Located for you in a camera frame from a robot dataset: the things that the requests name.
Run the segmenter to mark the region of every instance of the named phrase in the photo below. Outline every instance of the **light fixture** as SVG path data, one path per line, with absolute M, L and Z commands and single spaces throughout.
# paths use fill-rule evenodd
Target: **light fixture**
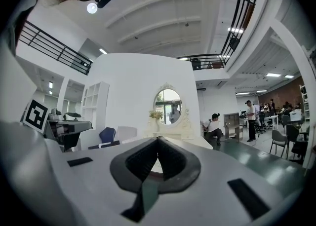
M 280 77 L 281 74 L 267 74 L 268 77 Z
M 240 30 L 240 29 L 235 29 L 235 28 L 232 28 L 232 30 L 231 30 L 231 28 L 229 27 L 228 28 L 228 31 L 231 31 L 231 32 L 236 32 L 236 33 L 243 33 L 243 30 Z
M 95 3 L 89 3 L 87 6 L 87 11 L 90 14 L 94 14 L 98 10 L 98 6 Z
M 245 95 L 245 94 L 250 94 L 250 92 L 247 92 L 247 93 L 237 93 L 236 95 Z
M 103 54 L 107 54 L 107 52 L 106 52 L 104 49 L 100 49 L 100 51 L 101 51 Z

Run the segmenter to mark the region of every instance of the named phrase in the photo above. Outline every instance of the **floor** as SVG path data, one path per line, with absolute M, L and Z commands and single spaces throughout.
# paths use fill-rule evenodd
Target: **floor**
M 283 134 L 283 127 L 279 125 L 278 130 Z M 212 141 L 214 150 L 228 154 L 261 175 L 271 185 L 275 186 L 281 194 L 286 197 L 304 184 L 304 169 L 301 165 L 286 160 L 285 150 L 280 158 L 283 148 L 273 146 L 269 154 L 272 143 L 272 129 L 265 133 L 256 135 L 257 140 L 248 143 L 248 129 L 243 129 L 243 139 L 238 143 L 235 139 L 222 139 L 221 145 L 216 145 L 216 140 Z M 293 159 L 294 154 L 291 152 L 293 143 L 290 143 L 289 157 Z

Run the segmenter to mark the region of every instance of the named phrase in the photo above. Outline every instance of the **white column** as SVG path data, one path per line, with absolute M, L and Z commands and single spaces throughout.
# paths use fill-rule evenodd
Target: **white column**
M 310 108 L 310 135 L 309 142 L 307 147 L 307 152 L 305 156 L 305 160 L 303 163 L 303 167 L 307 167 L 309 158 L 311 156 L 311 148 L 316 144 L 316 140 L 314 137 L 314 128 L 316 124 L 316 80 L 315 75 L 313 73 L 313 69 L 302 49 L 298 41 L 292 35 L 292 33 L 277 19 L 274 19 L 271 23 L 272 29 L 278 34 L 278 36 L 282 39 L 286 48 L 289 50 L 291 55 L 293 56 L 298 69 L 301 72 L 305 88 L 308 95 L 309 100 L 309 108 Z
M 57 110 L 62 111 L 63 109 L 63 104 L 64 104 L 64 98 L 68 86 L 69 78 L 64 78 L 63 83 L 61 84 L 61 88 L 59 91 L 59 96 L 58 96 L 58 102 L 57 102 Z

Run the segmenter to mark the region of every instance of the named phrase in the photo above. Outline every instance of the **balcony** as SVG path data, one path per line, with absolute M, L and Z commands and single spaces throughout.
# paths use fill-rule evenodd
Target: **balcony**
M 28 21 L 25 23 L 19 41 L 84 75 L 88 75 L 93 63 L 83 54 L 72 50 Z

